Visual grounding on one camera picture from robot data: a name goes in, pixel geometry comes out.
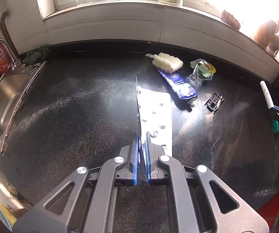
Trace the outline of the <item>brown ceramic jar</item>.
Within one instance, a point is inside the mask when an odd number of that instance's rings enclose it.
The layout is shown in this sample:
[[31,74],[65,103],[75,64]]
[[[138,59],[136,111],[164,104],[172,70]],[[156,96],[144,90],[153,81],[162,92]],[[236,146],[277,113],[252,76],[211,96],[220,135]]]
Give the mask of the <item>brown ceramic jar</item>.
[[254,33],[253,39],[262,49],[266,49],[274,38],[278,25],[275,21],[270,20],[262,24]]

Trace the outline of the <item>chrome faucet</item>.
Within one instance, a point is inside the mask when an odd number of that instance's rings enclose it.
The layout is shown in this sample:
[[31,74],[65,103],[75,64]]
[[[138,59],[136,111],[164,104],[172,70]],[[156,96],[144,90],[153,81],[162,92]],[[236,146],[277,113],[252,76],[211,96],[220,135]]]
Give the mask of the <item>chrome faucet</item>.
[[10,58],[10,66],[12,67],[12,69],[14,69],[16,64],[18,63],[18,60],[16,60],[11,54],[8,43],[4,39],[0,38],[0,61],[7,57]]

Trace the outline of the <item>stainless steel sink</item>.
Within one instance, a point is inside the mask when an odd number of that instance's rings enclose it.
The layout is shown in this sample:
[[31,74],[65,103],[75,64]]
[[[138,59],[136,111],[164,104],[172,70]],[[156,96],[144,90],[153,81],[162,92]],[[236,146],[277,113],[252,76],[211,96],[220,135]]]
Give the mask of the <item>stainless steel sink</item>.
[[16,113],[46,63],[22,65],[8,70],[0,78],[0,154],[4,154],[7,148],[8,135]]

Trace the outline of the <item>white foil blister wrapper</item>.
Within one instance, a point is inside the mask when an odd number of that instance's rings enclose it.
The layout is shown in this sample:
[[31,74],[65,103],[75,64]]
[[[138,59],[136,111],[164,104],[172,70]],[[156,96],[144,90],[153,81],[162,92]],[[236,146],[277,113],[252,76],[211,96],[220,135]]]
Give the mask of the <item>white foil blister wrapper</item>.
[[153,144],[163,147],[165,155],[173,155],[171,96],[169,93],[144,89],[136,81],[137,118],[139,126],[139,178],[147,182],[146,133]]

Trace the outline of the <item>white foam piece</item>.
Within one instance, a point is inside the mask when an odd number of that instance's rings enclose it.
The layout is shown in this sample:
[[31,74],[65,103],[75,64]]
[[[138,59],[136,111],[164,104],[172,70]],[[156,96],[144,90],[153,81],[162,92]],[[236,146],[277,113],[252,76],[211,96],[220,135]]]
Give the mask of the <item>white foam piece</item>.
[[159,70],[170,74],[176,72],[183,66],[183,62],[179,58],[166,53],[154,54],[152,63]]

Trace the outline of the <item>black toy car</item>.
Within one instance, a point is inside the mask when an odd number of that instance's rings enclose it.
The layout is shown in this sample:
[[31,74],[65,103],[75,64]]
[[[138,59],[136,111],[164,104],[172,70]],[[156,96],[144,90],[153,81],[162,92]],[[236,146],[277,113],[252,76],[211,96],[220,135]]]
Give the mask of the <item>black toy car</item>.
[[221,103],[224,102],[224,97],[221,94],[215,92],[205,103],[207,109],[211,112],[216,112]]

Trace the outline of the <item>white ceramic vase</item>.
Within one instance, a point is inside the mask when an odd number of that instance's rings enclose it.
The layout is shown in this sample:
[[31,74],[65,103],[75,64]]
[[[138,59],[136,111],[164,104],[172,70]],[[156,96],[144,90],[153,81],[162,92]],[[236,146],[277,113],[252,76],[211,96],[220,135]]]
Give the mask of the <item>white ceramic vase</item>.
[[279,32],[274,34],[266,50],[272,57],[276,56],[276,52],[279,51]]

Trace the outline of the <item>jar of red dried goods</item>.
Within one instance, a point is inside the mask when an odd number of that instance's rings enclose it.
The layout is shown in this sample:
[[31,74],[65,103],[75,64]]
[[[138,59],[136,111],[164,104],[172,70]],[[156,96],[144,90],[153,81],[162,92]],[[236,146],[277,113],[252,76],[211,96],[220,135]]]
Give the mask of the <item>jar of red dried goods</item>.
[[231,13],[227,12],[226,10],[222,12],[220,19],[221,21],[223,21],[224,23],[228,24],[229,26],[231,26],[236,30],[240,30],[241,28],[240,22]]

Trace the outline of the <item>clear plastic packaging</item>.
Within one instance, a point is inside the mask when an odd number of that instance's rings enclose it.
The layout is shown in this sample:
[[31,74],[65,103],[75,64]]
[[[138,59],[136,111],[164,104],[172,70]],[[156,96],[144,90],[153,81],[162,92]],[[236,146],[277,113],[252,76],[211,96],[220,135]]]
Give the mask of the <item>clear plastic packaging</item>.
[[208,73],[207,69],[203,66],[203,63],[208,63],[204,59],[196,59],[190,62],[190,69],[192,73],[186,77],[186,81],[195,90],[199,89],[204,82],[211,81],[214,74]]

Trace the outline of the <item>dark green rag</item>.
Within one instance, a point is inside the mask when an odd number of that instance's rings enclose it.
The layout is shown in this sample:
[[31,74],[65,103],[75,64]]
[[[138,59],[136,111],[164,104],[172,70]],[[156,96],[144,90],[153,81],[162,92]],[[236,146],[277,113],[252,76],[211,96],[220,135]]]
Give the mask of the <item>dark green rag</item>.
[[49,57],[50,49],[47,46],[41,46],[35,50],[27,52],[25,59],[22,61],[25,66],[35,65],[39,62],[46,61]]

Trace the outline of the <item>yellow tape roll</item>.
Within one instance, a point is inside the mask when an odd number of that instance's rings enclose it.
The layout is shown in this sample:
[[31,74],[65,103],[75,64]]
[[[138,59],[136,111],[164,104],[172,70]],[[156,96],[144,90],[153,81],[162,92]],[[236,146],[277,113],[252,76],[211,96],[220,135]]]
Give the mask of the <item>yellow tape roll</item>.
[[211,74],[215,74],[216,73],[216,69],[215,69],[215,67],[212,64],[210,64],[210,63],[203,63],[203,66],[207,69],[208,73],[211,73]]

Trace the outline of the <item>green white marker pen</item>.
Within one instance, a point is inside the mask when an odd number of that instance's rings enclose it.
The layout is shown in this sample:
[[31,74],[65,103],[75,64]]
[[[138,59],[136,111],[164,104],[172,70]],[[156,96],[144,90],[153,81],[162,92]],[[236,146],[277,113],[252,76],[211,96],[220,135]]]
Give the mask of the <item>green white marker pen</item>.
[[[270,109],[274,106],[274,103],[273,103],[272,97],[270,95],[270,92],[268,90],[268,87],[267,87],[265,81],[261,81],[260,86],[261,86],[261,89],[263,91],[263,95],[265,97],[267,107],[268,107],[268,109]],[[279,123],[276,120],[271,119],[271,124],[272,124],[273,133],[274,134],[278,133],[279,132]]]

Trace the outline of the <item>red dish soap bottle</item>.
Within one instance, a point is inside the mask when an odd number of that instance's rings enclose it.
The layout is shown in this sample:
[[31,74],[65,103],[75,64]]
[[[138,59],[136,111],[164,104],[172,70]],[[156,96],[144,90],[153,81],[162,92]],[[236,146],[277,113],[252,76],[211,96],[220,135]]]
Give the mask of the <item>red dish soap bottle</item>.
[[0,74],[4,74],[11,64],[11,59],[8,51],[3,43],[0,43]]

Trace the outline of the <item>blue toothpaste tube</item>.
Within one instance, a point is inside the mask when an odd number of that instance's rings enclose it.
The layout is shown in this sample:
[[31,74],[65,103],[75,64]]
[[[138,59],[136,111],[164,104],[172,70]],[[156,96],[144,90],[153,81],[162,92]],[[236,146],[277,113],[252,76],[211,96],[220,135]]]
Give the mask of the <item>blue toothpaste tube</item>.
[[197,100],[197,91],[182,77],[179,73],[167,73],[161,69],[157,69],[163,79],[170,86],[175,93],[179,102],[190,108],[195,106],[195,100]]

